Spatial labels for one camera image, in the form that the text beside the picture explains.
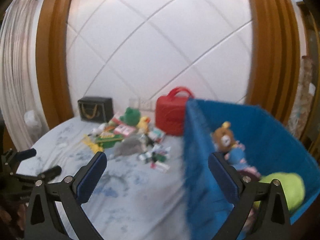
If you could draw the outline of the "grey plush toy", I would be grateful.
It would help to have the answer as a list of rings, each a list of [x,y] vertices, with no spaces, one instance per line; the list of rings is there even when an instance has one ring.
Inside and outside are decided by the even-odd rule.
[[[145,144],[137,137],[128,137],[114,146],[114,156],[129,156],[136,153],[144,153]]]

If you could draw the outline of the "blue plush toy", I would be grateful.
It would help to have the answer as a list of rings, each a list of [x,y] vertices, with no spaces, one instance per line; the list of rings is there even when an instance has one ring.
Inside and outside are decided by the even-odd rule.
[[[232,146],[229,152],[225,154],[224,159],[229,165],[231,165],[238,171],[245,170],[249,167],[246,160],[246,154],[244,150],[238,145]]]

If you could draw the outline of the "lime green large plush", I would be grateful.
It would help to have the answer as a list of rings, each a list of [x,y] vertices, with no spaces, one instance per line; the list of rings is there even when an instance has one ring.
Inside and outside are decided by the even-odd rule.
[[[295,212],[303,203],[305,198],[305,185],[302,177],[296,173],[276,172],[267,176],[257,176],[257,174],[248,174],[252,181],[270,183],[277,179],[280,181],[288,209],[290,213]]]

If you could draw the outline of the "yellow plastic toy figure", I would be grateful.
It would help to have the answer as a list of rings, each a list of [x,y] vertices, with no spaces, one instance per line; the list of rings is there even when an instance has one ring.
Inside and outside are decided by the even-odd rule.
[[[83,137],[83,139],[81,140],[81,142],[83,142],[85,145],[87,145],[94,154],[96,154],[96,153],[98,153],[98,152],[103,152],[103,151],[104,151],[104,149],[103,149],[101,146],[99,146],[98,144],[96,144],[95,142],[93,142],[93,141],[91,140],[91,138],[90,138],[89,136],[87,136],[87,135],[85,135],[85,136]]]

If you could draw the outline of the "blue plastic storage crate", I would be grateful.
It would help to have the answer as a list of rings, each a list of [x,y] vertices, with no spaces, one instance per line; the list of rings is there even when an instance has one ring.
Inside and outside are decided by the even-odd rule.
[[[319,208],[319,166],[304,146],[284,126],[257,106],[191,99],[185,106],[184,174],[187,220],[192,239],[212,239],[232,210],[208,167],[214,152],[210,134],[225,121],[244,144],[248,163],[266,176],[296,173],[305,185],[305,199],[290,216],[291,236],[299,239],[313,223]]]

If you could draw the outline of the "brown bear plush toy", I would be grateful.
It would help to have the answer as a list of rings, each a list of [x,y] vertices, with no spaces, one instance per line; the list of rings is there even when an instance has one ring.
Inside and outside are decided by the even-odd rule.
[[[236,145],[236,140],[231,130],[231,123],[228,121],[225,121],[217,128],[211,136],[216,152],[226,154]]]

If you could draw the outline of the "green medicine box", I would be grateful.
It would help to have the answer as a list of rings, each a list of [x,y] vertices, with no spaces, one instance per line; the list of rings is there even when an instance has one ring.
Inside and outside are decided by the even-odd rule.
[[[95,143],[98,146],[106,149],[114,147],[117,142],[121,142],[123,140],[124,137],[120,134],[109,134],[97,137]]]

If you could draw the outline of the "black gift box gold print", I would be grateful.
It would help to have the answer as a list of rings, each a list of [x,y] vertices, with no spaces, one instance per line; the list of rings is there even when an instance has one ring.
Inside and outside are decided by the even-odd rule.
[[[112,98],[86,96],[78,100],[78,109],[82,121],[105,123],[114,116]]]

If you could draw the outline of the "pink red medicine box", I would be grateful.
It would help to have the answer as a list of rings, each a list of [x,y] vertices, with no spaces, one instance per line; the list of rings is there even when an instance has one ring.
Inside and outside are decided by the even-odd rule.
[[[117,126],[114,130],[113,133],[114,134],[119,134],[122,135],[124,137],[128,137],[131,134],[136,132],[136,128],[132,127],[132,126],[127,126],[125,124],[121,124],[119,126]]]

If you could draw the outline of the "pink white tube box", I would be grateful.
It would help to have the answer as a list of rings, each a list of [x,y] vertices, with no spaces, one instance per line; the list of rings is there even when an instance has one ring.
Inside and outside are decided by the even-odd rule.
[[[159,172],[162,173],[166,173],[169,171],[170,166],[165,164],[165,163],[161,163],[160,161],[157,162],[152,162],[150,167],[154,170],[158,170]]]

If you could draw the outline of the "green frog plush toy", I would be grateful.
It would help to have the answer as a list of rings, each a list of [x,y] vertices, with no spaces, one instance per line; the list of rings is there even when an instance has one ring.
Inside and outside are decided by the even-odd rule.
[[[141,118],[139,109],[127,107],[125,113],[120,117],[120,121],[128,126],[136,126]]]

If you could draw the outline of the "yellow duck plush toy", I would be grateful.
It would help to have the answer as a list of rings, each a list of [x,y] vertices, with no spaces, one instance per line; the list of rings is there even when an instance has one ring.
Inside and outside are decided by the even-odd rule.
[[[140,118],[139,123],[138,123],[137,126],[136,126],[137,129],[138,129],[140,132],[148,133],[150,121],[151,121],[151,119],[150,119],[148,116],[142,116],[142,117]]]

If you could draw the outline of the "white teal medicine box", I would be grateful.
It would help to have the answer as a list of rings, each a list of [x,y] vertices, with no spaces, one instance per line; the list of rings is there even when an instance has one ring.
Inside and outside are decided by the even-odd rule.
[[[148,132],[148,137],[153,142],[160,144],[165,138],[165,133],[161,129],[154,127],[152,130]]]

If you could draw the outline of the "red plastic carry case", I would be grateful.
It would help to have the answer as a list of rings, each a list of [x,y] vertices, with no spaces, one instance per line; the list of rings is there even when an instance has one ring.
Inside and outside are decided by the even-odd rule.
[[[194,95],[187,87],[176,87],[156,101],[155,125],[164,133],[182,136],[184,131],[185,105]]]

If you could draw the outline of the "white wall socket strip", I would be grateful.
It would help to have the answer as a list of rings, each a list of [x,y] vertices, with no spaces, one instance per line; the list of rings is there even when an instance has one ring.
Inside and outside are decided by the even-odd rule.
[[[156,102],[154,100],[134,98],[129,99],[129,106],[131,108],[139,109],[140,111],[154,112],[156,108]]]

